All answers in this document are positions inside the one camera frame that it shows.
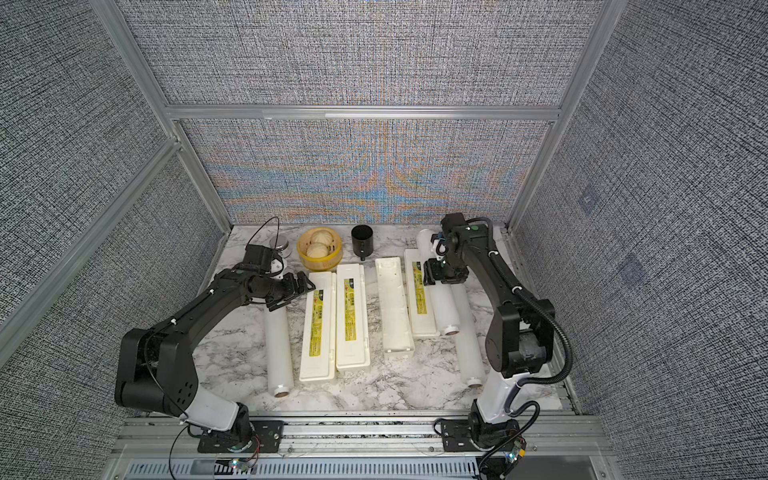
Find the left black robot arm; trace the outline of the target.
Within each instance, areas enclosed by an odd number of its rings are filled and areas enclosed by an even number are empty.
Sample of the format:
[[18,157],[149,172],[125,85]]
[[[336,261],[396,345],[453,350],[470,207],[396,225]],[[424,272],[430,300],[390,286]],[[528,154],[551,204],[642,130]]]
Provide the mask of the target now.
[[220,271],[190,303],[156,325],[127,332],[121,342],[115,403],[162,413],[198,427],[230,451],[243,451],[254,433],[248,408],[199,384],[193,352],[228,314],[261,300],[270,311],[312,292],[304,272],[277,277],[242,265]]

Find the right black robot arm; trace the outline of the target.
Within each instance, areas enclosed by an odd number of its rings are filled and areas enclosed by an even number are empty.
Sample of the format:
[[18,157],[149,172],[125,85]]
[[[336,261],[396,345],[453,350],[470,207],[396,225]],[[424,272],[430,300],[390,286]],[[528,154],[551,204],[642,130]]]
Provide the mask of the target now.
[[528,385],[565,381],[574,364],[573,347],[553,304],[536,298],[501,256],[491,219],[449,213],[440,225],[440,232],[427,235],[422,281],[436,291],[461,285],[474,274],[491,302],[485,350],[493,373],[467,423],[477,447],[498,451],[521,438],[540,414],[535,400],[516,407],[518,394]]

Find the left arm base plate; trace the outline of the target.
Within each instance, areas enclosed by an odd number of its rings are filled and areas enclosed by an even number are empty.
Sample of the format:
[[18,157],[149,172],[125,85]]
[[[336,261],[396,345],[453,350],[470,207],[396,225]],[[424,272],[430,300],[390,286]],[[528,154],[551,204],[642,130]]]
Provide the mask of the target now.
[[234,426],[230,431],[205,430],[198,435],[197,452],[201,454],[277,453],[285,423],[280,420],[250,422],[244,433]]

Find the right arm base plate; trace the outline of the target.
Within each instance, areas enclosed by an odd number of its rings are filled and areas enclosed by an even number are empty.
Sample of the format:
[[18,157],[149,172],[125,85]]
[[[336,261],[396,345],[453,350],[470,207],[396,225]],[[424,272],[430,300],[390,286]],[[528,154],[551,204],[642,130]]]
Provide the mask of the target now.
[[473,425],[466,419],[439,418],[433,428],[440,437],[445,452],[487,451],[517,433],[520,425],[516,420],[499,424]]

